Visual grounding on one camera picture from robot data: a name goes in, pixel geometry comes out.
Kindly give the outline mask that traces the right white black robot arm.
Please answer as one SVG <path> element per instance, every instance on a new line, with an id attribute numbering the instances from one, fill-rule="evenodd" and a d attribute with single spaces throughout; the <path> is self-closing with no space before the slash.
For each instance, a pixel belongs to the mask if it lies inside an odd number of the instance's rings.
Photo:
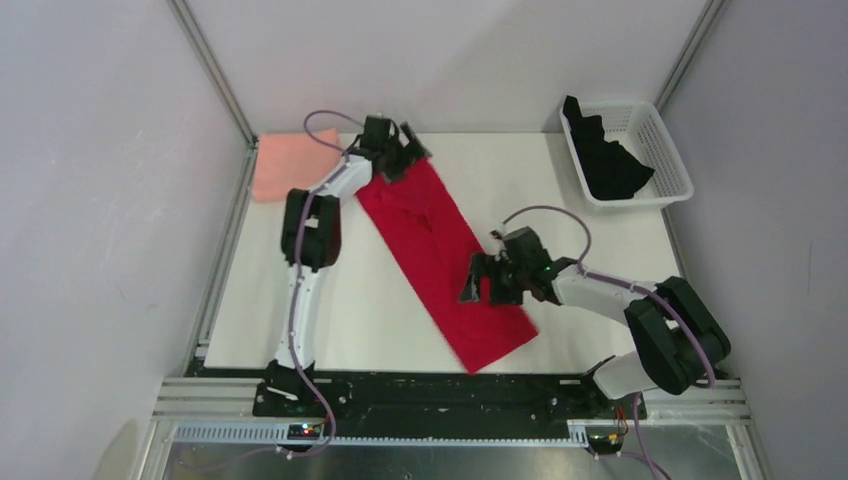
<path id="1" fill-rule="evenodd" d="M 494 236 L 500 250 L 472 255 L 460 302 L 520 306 L 530 293 L 628 328 L 634 351 L 604 360 L 582 377 L 588 384 L 581 404 L 594 417 L 608 416 L 630 394 L 660 389 L 680 395 L 700 380 L 712 381 L 716 364 L 731 352 L 727 335 L 684 278 L 636 282 L 590 270 L 576 259 L 554 259 L 529 227 Z"/>

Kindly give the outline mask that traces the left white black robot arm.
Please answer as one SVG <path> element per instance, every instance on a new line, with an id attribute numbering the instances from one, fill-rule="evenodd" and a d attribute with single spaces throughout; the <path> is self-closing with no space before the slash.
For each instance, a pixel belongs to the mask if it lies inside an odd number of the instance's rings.
<path id="1" fill-rule="evenodd" d="M 314 406 L 317 389 L 311 371 L 321 289 L 342 246 L 341 207 L 377 178 L 402 180 L 422 159 L 431 157 L 409 123 L 369 115 L 347 147 L 318 138 L 309 128 L 315 111 L 303 121 L 304 133 L 340 155 L 336 166 L 314 185 L 288 193 L 280 248 L 288 266 L 289 294 L 285 332 L 264 374 L 264 385 L 292 416 Z"/>

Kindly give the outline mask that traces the red t shirt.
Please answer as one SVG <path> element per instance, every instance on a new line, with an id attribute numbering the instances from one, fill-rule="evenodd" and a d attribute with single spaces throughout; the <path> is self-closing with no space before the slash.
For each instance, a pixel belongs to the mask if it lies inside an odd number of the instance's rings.
<path id="1" fill-rule="evenodd" d="M 356 198 L 467 372 L 538 336 L 519 306 L 459 301 L 471 257 L 483 248 L 429 161 L 416 163 L 396 183 L 374 178 Z"/>

